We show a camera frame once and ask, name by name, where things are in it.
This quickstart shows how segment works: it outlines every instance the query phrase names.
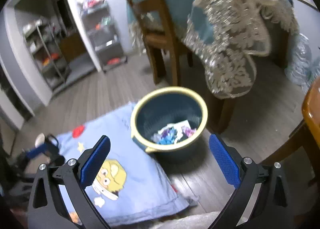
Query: teal tablecloth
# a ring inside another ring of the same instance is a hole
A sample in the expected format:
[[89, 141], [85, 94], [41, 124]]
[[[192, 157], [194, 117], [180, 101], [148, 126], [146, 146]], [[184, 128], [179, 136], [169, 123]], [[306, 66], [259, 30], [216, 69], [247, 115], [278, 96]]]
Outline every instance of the teal tablecloth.
[[[208, 88], [218, 98], [246, 94], [256, 77], [252, 55], [267, 56], [270, 37], [263, 19], [292, 33], [298, 27], [287, 0], [166, 0], [176, 34], [201, 59]], [[133, 45], [144, 48], [128, 6]], [[148, 28], [162, 30], [157, 13], [144, 16]]]

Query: cartoon character print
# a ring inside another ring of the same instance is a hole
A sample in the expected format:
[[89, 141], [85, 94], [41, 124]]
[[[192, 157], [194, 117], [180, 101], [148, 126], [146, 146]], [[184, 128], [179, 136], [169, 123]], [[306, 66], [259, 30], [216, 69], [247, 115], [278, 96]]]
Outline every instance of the cartoon character print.
[[92, 187], [98, 194], [117, 200], [123, 189], [127, 173], [117, 160], [106, 159], [101, 166]]

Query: gray floor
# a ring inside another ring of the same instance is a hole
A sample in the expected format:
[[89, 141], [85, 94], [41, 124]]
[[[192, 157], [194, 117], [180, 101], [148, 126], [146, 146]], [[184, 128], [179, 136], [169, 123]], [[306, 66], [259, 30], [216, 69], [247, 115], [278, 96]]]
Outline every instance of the gray floor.
[[[290, 83], [283, 70], [269, 59], [255, 60], [257, 80], [253, 89], [239, 98], [230, 126], [222, 137], [242, 156], [250, 156], [255, 162], [260, 162], [281, 146], [301, 121], [304, 96], [301, 89]], [[181, 61], [182, 85], [201, 94], [205, 82], [200, 61], [194, 58], [193, 68], [187, 66], [185, 59], [181, 58]], [[168, 59], [166, 66], [170, 73]], [[167, 75], [167, 80], [170, 80], [170, 74]], [[24, 124], [17, 135], [13, 154], [17, 154], [22, 148], [32, 147], [36, 136], [41, 132], [57, 135], [69, 131], [163, 86], [168, 86], [166, 80], [157, 86], [153, 84], [146, 56], [131, 56], [127, 64], [105, 75], [92, 73], [61, 92], [47, 108], [41, 109], [36, 117]], [[170, 180], [181, 193], [199, 199], [199, 205], [186, 210], [183, 215], [220, 211], [233, 192], [233, 186], [226, 183], [208, 149], [208, 137], [209, 132], [205, 130], [198, 152], [187, 163], [162, 163]], [[44, 161], [45, 158], [40, 157], [28, 167], [28, 171], [36, 171]]]
[[62, 90], [66, 89], [68, 86], [72, 85], [77, 80], [86, 76], [87, 74], [91, 73], [96, 69], [96, 67], [92, 62], [92, 59], [90, 58], [87, 52], [78, 56], [73, 61], [71, 61], [69, 63], [69, 67], [71, 72], [67, 77], [65, 84], [62, 84], [59, 87], [57, 87], [53, 91], [54, 94], [60, 93]]

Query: trash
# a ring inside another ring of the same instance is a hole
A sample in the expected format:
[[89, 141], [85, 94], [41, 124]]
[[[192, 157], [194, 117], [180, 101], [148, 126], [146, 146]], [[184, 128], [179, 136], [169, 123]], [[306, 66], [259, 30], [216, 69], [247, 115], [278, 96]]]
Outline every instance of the trash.
[[196, 129], [191, 129], [188, 120], [178, 123], [169, 123], [157, 133], [155, 133], [151, 140], [156, 144], [168, 145], [176, 144], [190, 138]]

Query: metal bolt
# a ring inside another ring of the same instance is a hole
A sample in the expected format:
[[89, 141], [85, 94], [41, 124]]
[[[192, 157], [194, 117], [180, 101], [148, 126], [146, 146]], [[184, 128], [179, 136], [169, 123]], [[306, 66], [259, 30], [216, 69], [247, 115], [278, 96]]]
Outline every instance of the metal bolt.
[[40, 166], [39, 166], [39, 170], [44, 170], [46, 168], [46, 164], [41, 164]]
[[71, 159], [68, 161], [69, 166], [73, 166], [77, 161], [75, 159]]
[[252, 159], [250, 159], [250, 158], [248, 158], [248, 157], [245, 157], [245, 158], [243, 159], [243, 161], [244, 161], [244, 163], [246, 163], [246, 164], [251, 164], [251, 163], [252, 163]]
[[281, 164], [279, 162], [275, 162], [275, 167], [276, 168], [281, 168]]

